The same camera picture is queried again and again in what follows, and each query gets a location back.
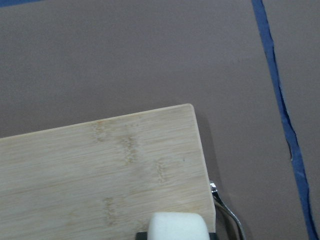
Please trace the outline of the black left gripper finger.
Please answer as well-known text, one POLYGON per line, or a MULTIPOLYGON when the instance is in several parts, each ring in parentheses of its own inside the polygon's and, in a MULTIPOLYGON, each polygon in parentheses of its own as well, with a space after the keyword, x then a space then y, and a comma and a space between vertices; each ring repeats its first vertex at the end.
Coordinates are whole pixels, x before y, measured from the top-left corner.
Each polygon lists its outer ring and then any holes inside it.
POLYGON ((148 233, 146 231, 137 232, 135 235, 135 240, 147 240, 147 239, 148 239, 148 233))

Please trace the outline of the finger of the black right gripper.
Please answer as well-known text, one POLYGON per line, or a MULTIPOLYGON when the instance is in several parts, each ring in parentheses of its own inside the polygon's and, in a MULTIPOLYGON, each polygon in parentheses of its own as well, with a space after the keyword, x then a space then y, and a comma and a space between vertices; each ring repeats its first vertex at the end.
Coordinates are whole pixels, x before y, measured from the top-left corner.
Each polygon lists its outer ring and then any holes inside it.
POLYGON ((215 232, 209 232, 208 234, 210 240, 218 240, 218 236, 215 232))

